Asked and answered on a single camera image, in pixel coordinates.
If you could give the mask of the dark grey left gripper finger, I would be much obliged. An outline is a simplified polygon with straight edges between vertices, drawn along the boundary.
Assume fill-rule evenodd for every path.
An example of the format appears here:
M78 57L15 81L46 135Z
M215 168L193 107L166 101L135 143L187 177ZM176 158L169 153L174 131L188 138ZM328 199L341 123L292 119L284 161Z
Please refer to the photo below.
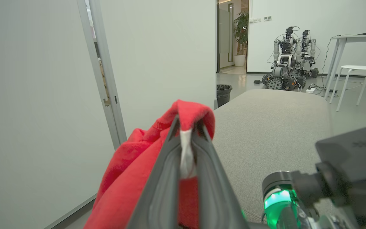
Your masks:
M177 229L181 140L179 116L175 116L127 227L129 229Z

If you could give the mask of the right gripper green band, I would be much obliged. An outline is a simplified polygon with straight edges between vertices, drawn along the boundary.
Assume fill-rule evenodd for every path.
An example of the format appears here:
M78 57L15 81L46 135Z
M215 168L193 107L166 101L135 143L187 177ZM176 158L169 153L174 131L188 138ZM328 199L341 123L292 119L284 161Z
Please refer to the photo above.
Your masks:
M248 229L239 201L204 123L195 125L201 229ZM329 163L318 163L313 174L277 171L262 182L262 222L270 229L357 229L347 182Z

